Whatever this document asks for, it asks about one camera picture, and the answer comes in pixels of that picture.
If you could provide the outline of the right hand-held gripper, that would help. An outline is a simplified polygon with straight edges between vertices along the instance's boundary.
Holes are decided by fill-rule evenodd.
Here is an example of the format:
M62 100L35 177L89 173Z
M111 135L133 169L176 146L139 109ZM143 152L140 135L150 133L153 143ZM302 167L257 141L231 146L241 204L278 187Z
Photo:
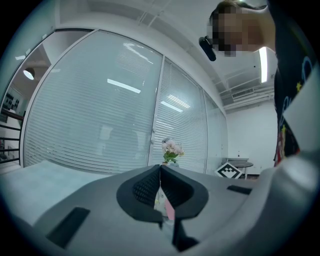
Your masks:
M215 170L215 174L222 178L239 179L243 175L243 172L229 162L226 162Z

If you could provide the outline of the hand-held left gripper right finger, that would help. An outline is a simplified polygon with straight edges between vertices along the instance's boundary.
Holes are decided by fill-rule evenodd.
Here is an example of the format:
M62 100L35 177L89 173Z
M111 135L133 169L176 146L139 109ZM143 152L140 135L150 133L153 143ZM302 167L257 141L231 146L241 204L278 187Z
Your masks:
M253 228L246 212L256 180L232 179L161 166L160 184L173 206L173 243L236 243Z

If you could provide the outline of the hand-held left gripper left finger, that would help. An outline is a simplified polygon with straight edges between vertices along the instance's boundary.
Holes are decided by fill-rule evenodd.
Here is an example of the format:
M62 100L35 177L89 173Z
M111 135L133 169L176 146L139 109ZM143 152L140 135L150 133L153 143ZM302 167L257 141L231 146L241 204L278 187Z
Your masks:
M62 256L173 256L154 209L158 165L92 181L48 209L35 223Z

